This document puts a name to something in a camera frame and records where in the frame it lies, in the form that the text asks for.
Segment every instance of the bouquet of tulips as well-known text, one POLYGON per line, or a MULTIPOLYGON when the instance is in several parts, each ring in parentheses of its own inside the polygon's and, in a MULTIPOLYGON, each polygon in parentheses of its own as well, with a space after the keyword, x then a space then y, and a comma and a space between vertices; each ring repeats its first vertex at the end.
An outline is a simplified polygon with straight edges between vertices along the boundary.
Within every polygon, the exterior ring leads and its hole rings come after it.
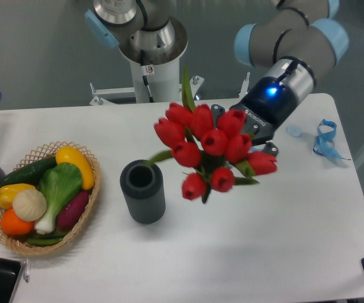
POLYGON ((159 139, 169 149, 154 155, 145 165, 174 158, 181 166, 193 168, 194 172, 182 184, 185 199, 202 197, 206 203, 212 189, 225 193, 234 185, 256 184, 255 175, 277 170, 275 156, 250 151, 251 135, 241 133, 245 112, 231 109, 214 125, 210 107, 195 105, 186 68, 183 69, 182 101, 182 105, 170 103, 166 118, 161 117, 154 124, 159 139), (234 176, 233 167, 243 176, 234 176))

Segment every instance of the red tulip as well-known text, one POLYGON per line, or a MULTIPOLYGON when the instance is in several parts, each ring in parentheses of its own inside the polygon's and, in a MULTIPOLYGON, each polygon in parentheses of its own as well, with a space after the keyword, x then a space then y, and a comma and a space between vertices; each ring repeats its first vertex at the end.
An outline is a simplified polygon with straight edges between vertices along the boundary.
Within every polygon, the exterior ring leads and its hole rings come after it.
POLYGON ((213 115, 207 104, 198 105, 193 111, 193 118, 190 124, 192 134, 200 140, 202 136, 214 128, 213 115))
POLYGON ((206 182, 200 174, 189 174, 182 184, 182 197, 189 200, 196 199, 205 194, 206 188, 206 182))
POLYGON ((165 118, 159 118, 158 123, 154 124, 154 129, 159 139, 170 148, 185 140, 184 127, 165 118))
POLYGON ((249 134, 237 134, 228 142, 224 156, 232 163, 239 163, 246 158, 251 147, 252 140, 249 134))
POLYGON ((256 175, 269 174, 277 170, 276 157, 268 153, 254 151, 246 156, 248 163, 252 166, 256 175))
POLYGON ((221 193, 229 191, 234 183, 235 178, 233 172, 225 167, 215 169, 210 177, 210 186, 212 189, 221 193))
POLYGON ((190 110, 175 102, 169 104, 169 109, 165 111, 165 116, 172 122, 188 127, 193 119, 193 114, 190 110))
POLYGON ((245 119, 244 111, 230 109, 217 120, 217 128, 224 131, 228 138, 232 138, 241 132, 245 119))
POLYGON ((203 135, 201 143, 209 155, 221 156, 226 151, 228 138, 224 131, 212 129, 203 135))
POLYGON ((196 144, 180 141, 171 150, 172 156, 182 166, 196 167, 200 164, 201 155, 196 144))

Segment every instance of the garlic bulb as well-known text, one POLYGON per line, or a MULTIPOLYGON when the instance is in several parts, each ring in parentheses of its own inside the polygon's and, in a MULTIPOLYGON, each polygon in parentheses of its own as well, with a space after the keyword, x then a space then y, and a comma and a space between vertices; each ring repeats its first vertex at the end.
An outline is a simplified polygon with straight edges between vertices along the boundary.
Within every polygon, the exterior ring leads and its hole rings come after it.
POLYGON ((45 213, 47 201, 40 191, 25 189, 15 196, 12 207, 23 221, 35 221, 45 213))

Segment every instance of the gray floor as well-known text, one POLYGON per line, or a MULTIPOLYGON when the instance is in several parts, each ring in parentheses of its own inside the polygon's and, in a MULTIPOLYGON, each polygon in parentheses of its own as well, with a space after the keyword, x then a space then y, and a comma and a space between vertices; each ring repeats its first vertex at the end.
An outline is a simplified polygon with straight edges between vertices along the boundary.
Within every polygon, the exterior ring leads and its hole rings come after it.
MULTIPOLYGON (((91 2, 0 1, 0 109, 87 106, 90 81, 96 89, 132 86, 119 51, 98 44, 85 25, 91 2)), ((269 20, 273 6, 268 0, 171 2, 189 37, 181 63, 205 78, 203 98, 235 97, 249 70, 234 58, 235 35, 247 23, 269 20)), ((336 20, 349 34, 349 51, 315 92, 334 97, 355 154, 364 142, 364 0, 342 0, 336 20)), ((266 72, 250 71, 252 83, 266 72)), ((358 173, 364 192, 364 166, 358 173)))

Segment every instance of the woven basket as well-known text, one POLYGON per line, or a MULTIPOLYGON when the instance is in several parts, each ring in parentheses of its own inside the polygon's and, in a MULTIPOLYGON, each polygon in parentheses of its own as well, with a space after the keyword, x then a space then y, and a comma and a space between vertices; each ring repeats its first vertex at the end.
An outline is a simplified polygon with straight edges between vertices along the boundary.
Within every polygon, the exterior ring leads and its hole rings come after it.
MULTIPOLYGON (((14 239, 9 235, 5 234, 1 230, 0 226, 0 243, 4 245, 6 248, 13 251, 14 253, 21 254, 24 256, 40 256, 57 251, 59 248, 62 248, 67 243, 69 243, 69 241, 75 238, 75 236, 85 225, 85 222, 87 221, 92 211, 92 208, 95 206, 100 188, 100 166, 94 154, 91 153, 85 146, 80 146, 74 142, 71 143, 55 142, 55 143, 50 143, 48 145, 44 144, 43 146, 38 146, 35 150, 32 150, 28 155, 26 155, 24 159, 20 160, 20 163, 16 166, 14 170, 26 166, 32 162, 38 161, 40 159, 54 156, 59 148, 66 145, 70 145, 80 150, 83 153, 83 155, 87 158, 89 164, 92 167, 92 170, 94 171, 95 185, 92 192, 90 193, 88 205, 85 207, 85 211, 83 212, 77 224, 70 230, 70 232, 68 232, 68 234, 62 239, 61 242, 53 246, 37 247, 37 246, 31 246, 24 242, 20 242, 19 240, 14 239)), ((0 207, 0 222, 4 211, 5 210, 0 207)))

